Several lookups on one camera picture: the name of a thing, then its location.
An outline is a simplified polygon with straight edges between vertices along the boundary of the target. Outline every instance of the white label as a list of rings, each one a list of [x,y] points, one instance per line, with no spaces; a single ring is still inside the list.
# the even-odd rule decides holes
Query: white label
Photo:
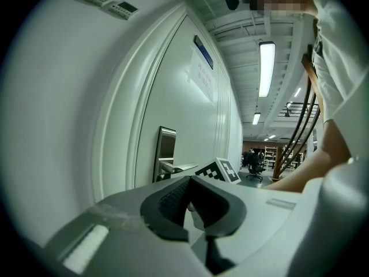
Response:
[[[199,55],[199,53],[197,47],[194,48],[190,66],[190,77],[212,102],[214,95],[213,70],[210,68],[204,56],[201,53]]]

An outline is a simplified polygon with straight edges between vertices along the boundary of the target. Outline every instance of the white door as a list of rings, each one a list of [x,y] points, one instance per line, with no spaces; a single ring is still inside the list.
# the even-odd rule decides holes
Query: white door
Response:
[[[190,77],[193,43],[197,35],[214,61],[212,101]],[[142,123],[135,170],[135,187],[152,183],[159,127],[176,131],[174,165],[207,163],[217,156],[219,139],[218,62],[205,38],[187,16],[173,37],[157,71]],[[177,176],[194,174],[195,169]]]

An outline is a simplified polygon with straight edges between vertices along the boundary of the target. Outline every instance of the door handle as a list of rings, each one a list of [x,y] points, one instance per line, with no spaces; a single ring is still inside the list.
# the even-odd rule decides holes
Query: door handle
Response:
[[[157,138],[156,155],[154,161],[154,176],[152,182],[171,178],[172,174],[181,173],[193,169],[198,165],[195,163],[174,166],[174,146],[176,131],[160,127]]]
[[[188,169],[194,169],[195,167],[198,167],[198,164],[191,163],[191,164],[184,164],[181,166],[174,166],[173,164],[170,164],[166,161],[159,161],[160,168],[167,173],[175,174],[175,173],[181,173]]]

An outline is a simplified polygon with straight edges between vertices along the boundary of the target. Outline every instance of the office chair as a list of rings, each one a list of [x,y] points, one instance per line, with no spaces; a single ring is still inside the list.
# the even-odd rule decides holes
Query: office chair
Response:
[[[248,171],[250,172],[250,174],[248,177],[251,177],[251,180],[255,177],[258,178],[260,180],[260,182],[262,182],[263,177],[261,177],[258,174],[261,174],[265,169],[263,169],[259,164],[258,164],[258,157],[256,153],[247,153],[246,154],[246,162],[248,164]]]

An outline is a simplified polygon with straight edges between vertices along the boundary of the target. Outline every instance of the wooden railing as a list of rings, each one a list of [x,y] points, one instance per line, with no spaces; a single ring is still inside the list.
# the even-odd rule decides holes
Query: wooden railing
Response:
[[[306,94],[305,94],[305,98],[304,98],[304,103],[302,106],[302,110],[301,110],[301,114],[298,120],[298,123],[296,125],[295,130],[293,131],[292,137],[290,139],[290,141],[288,142],[287,146],[285,147],[285,150],[282,151],[282,148],[278,148],[277,149],[277,155],[276,155],[276,165],[274,167],[274,173],[273,173],[273,180],[278,180],[281,173],[283,173],[283,171],[286,170],[286,168],[292,163],[292,161],[294,161],[296,159],[296,157],[298,156],[298,154],[300,153],[301,149],[305,146],[308,138],[310,137],[319,116],[322,116],[323,119],[323,101],[322,101],[322,97],[321,94],[319,92],[318,89],[318,78],[317,78],[317,74],[315,72],[315,69],[312,65],[311,62],[311,54],[312,54],[312,46],[308,47],[308,54],[304,54],[301,60],[301,63],[303,64],[306,72],[307,72],[307,89],[306,89]],[[311,87],[313,88],[314,92],[312,93],[311,96],[311,100],[310,100],[310,107],[308,109],[307,115],[306,115],[306,119],[305,122],[302,126],[302,128],[300,129],[300,126],[303,122],[304,119],[304,115],[306,112],[306,108],[307,108],[307,104],[309,102],[309,95],[310,95],[310,91],[311,91]],[[315,112],[314,115],[314,119],[311,122],[310,128],[304,138],[304,140],[302,141],[302,143],[299,144],[297,141],[301,138],[302,134],[304,133],[309,119],[310,119],[310,115],[312,113],[312,108],[314,107],[314,103],[315,100],[318,99],[318,109]],[[288,159],[289,155],[292,153],[292,151],[297,148],[297,151],[295,151],[295,154],[293,155],[292,158]]]

